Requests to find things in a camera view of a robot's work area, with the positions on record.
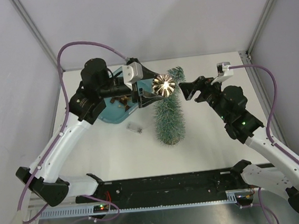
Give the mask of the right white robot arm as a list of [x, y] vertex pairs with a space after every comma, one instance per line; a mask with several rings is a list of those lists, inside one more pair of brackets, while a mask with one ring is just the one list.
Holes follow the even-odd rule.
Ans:
[[179, 85], [186, 100], [200, 92], [196, 102], [207, 102], [223, 120], [225, 130], [233, 140], [252, 148], [274, 167], [277, 173], [259, 171], [251, 162], [241, 160], [233, 168], [231, 183], [241, 189], [247, 184], [259, 186], [281, 196], [299, 213], [299, 155], [267, 132], [264, 124], [246, 110], [247, 97], [239, 86], [227, 86], [200, 76], [191, 83]]

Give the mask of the small frosted christmas tree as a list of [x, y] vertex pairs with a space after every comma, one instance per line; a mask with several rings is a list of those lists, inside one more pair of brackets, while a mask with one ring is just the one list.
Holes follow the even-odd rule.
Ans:
[[186, 80], [182, 67], [175, 67], [167, 71], [175, 81], [173, 94], [156, 102], [154, 105], [155, 133], [160, 143], [165, 145], [176, 145], [185, 138], [185, 117], [181, 105], [181, 90], [179, 83]]

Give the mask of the gold mirror ball ornament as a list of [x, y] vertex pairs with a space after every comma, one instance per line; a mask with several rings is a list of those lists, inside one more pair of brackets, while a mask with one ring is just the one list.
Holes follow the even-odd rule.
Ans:
[[164, 98], [170, 97], [175, 91], [175, 81], [168, 74], [159, 74], [152, 81], [153, 93]]

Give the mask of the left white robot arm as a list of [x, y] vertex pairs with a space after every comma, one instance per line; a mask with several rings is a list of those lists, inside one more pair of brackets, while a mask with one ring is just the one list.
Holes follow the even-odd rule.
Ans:
[[138, 86], [139, 81], [155, 81], [159, 76], [138, 59], [131, 58], [115, 75], [105, 60], [90, 59], [80, 76], [82, 80], [76, 93], [68, 100], [60, 130], [39, 158], [29, 167], [20, 167], [16, 171], [25, 187], [51, 207], [58, 206], [67, 197], [86, 195], [95, 202], [103, 199], [104, 187], [99, 185], [101, 180], [97, 176], [88, 173], [81, 177], [62, 177], [60, 171], [77, 142], [106, 108], [106, 98], [130, 96], [140, 108], [162, 99], [153, 90], [145, 91]]

